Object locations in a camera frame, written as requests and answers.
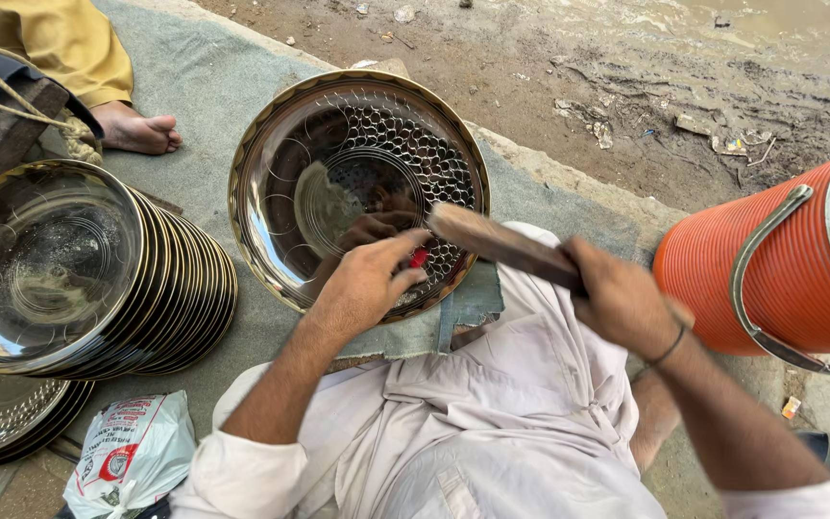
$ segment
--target orange water cooler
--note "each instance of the orange water cooler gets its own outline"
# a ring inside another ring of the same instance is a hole
[[[830,373],[830,161],[684,218],[653,270],[711,349]]]

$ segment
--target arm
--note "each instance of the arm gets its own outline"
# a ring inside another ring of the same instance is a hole
[[[295,443],[306,407],[332,358],[379,322],[410,286],[427,279],[422,269],[395,276],[392,272],[428,237],[427,231],[414,229],[346,254],[281,355],[221,430],[253,442]]]
[[[578,319],[647,362],[662,358],[681,324],[652,276],[578,237],[562,250],[578,265],[589,294],[573,297]],[[722,372],[692,333],[655,368],[718,489],[783,490],[830,480],[818,458]]]

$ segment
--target sleeve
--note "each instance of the sleeve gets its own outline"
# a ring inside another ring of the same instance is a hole
[[[175,519],[275,519],[296,504],[306,467],[299,443],[268,445],[214,431],[203,439],[184,483],[170,495]]]
[[[728,519],[830,517],[830,481],[788,490],[721,491]]]

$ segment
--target ribbed orange plastic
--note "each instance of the ribbed orange plastic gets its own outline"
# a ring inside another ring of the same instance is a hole
[[[807,184],[812,197],[752,256],[745,272],[745,309],[768,334],[806,352],[830,353],[830,246],[824,219],[829,182],[830,161],[756,195],[692,214],[665,235],[655,256],[655,278],[694,311],[694,331],[708,347],[732,355],[766,354],[732,311],[732,261],[790,189]]]

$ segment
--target bare foot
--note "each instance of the bare foot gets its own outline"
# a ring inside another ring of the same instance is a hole
[[[90,109],[104,128],[106,148],[129,149],[150,155],[162,155],[178,149],[182,136],[176,132],[172,115],[144,117],[120,100],[112,100]]]
[[[653,370],[646,369],[636,377],[633,399],[639,406],[639,425],[630,440],[630,450],[642,474],[655,461],[661,444],[681,424],[681,411],[668,386]]]

